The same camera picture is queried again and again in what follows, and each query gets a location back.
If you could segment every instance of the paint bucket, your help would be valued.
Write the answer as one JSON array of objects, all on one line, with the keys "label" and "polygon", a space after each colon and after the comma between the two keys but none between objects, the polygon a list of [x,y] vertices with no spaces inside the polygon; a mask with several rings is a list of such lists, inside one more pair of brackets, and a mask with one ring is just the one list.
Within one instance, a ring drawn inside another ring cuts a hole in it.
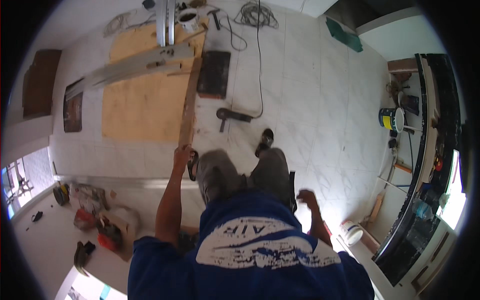
[{"label": "paint bucket", "polygon": [[178,21],[186,33],[194,33],[199,27],[200,17],[195,8],[188,8],[181,11]]},{"label": "paint bucket", "polygon": [[405,116],[401,108],[381,108],[378,112],[380,126],[395,132],[402,132]]},{"label": "paint bucket", "polygon": [[340,225],[340,232],[349,247],[358,243],[363,236],[363,230],[350,220],[346,220]]}]

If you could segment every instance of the tile floor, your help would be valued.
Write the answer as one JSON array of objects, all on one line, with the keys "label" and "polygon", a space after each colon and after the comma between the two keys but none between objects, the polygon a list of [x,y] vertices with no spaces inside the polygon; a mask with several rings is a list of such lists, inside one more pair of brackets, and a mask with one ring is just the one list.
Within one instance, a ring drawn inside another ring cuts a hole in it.
[{"label": "tile floor", "polygon": [[[209,1],[233,17],[241,1]],[[210,9],[201,10],[205,14]],[[315,191],[323,216],[332,229],[345,218],[361,219],[369,213],[372,188],[383,160],[387,131],[378,126],[377,112],[388,99],[387,64],[363,43],[356,53],[334,40],[318,19],[273,8],[279,28],[260,29],[264,113],[251,123],[227,121],[219,133],[219,107],[255,114],[260,111],[256,29],[232,22],[232,29],[248,43],[235,51],[230,33],[217,31],[214,20],[205,50],[231,51],[225,101],[197,97],[193,147],[203,153],[225,149],[240,173],[250,173],[257,159],[253,152],[261,132],[270,127],[274,146],[281,148],[295,170],[296,189]],[[103,38],[103,28],[66,48],[54,87],[54,131],[49,155],[59,174],[165,178],[172,167],[174,144],[124,143],[102,137],[103,90],[86,91],[83,129],[64,133],[62,100],[65,87],[108,62],[114,36]],[[233,38],[235,47],[243,42]],[[307,231],[310,214],[301,205],[297,217]]]}]

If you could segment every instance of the blue t-shirt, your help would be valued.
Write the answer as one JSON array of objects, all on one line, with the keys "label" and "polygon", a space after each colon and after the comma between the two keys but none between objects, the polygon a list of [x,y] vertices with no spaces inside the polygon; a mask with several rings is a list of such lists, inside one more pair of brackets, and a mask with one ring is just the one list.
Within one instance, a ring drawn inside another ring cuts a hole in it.
[{"label": "blue t-shirt", "polygon": [[153,237],[135,241],[128,299],[373,299],[363,266],[306,235],[261,192],[209,203],[184,257]]}]

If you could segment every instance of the water bottle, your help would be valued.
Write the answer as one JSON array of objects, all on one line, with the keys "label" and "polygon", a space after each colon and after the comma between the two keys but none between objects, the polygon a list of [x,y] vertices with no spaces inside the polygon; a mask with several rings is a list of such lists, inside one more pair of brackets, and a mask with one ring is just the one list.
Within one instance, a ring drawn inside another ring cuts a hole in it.
[{"label": "water bottle", "polygon": [[412,207],[413,213],[422,220],[431,220],[433,218],[432,207],[423,200],[416,200]]}]

